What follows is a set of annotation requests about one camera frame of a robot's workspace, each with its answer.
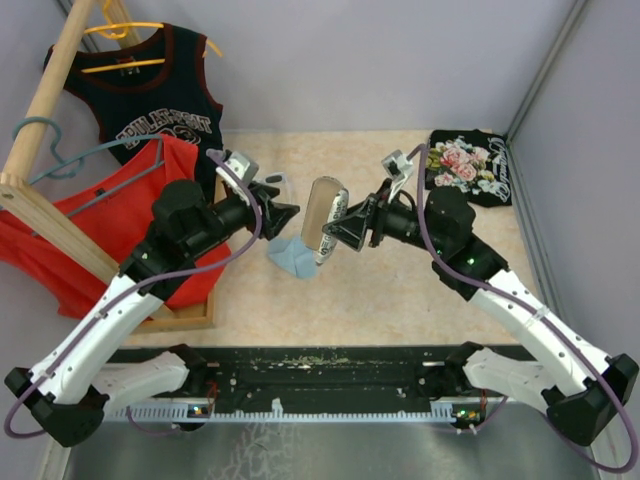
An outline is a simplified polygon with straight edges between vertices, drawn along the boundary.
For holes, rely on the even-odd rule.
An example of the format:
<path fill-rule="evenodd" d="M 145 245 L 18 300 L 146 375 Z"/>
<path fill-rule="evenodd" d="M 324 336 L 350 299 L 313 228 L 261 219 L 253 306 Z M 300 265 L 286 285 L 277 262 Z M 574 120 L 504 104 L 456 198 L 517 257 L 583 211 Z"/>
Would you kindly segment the newspaper print glasses case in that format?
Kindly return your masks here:
<path fill-rule="evenodd" d="M 312 251 L 317 266 L 325 264 L 332 255 L 337 240 L 323 231 L 323 227 L 344 216 L 349 192 L 337 179 L 318 177 L 311 186 L 301 229 L 303 244 Z"/>

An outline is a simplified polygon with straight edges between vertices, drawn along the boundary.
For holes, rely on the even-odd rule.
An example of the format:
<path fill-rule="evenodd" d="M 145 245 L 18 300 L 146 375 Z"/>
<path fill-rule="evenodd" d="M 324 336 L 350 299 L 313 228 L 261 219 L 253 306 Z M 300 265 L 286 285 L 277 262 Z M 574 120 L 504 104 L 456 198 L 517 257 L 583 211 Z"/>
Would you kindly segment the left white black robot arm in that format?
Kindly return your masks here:
<path fill-rule="evenodd" d="M 200 185 L 177 180 L 152 205 L 147 233 L 72 333 L 33 367 L 5 378 L 17 403 L 63 447 L 89 438 L 106 415 L 165 393 L 201 394 L 207 362 L 179 344 L 117 373 L 102 368 L 123 341 L 199 273 L 198 259 L 246 229 L 254 240 L 275 238 L 300 211 L 278 203 L 273 186 L 252 182 L 208 205 Z"/>

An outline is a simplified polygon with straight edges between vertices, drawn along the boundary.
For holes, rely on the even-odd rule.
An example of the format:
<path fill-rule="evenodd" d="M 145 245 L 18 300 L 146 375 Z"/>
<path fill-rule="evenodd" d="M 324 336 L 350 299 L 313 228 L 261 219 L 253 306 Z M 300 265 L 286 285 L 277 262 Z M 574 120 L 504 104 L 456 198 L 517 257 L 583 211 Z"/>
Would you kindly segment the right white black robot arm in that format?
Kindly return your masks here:
<path fill-rule="evenodd" d="M 475 389 L 506 395 L 543 413 L 566 439 L 591 445 L 628 402 L 639 366 L 626 354 L 611 356 L 564 324 L 524 286 L 506 260 L 472 231 L 475 211 L 454 187 L 429 192 L 422 208 L 392 197 L 391 182 L 349 206 L 333 187 L 318 201 L 322 234 L 355 251 L 391 237 L 421 249 L 433 247 L 432 268 L 465 301 L 500 321 L 534 357 L 503 357 L 467 342 L 449 359 L 448 387 L 461 396 Z"/>

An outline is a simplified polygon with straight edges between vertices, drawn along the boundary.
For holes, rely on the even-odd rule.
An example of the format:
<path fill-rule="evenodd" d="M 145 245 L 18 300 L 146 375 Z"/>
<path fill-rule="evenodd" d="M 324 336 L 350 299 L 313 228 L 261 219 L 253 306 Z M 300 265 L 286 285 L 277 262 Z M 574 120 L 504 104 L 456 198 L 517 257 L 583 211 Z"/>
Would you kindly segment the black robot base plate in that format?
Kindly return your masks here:
<path fill-rule="evenodd" d="M 425 413 L 437 400 L 499 394 L 455 379 L 448 346 L 198 347 L 202 379 L 162 399 L 211 399 L 218 413 Z"/>

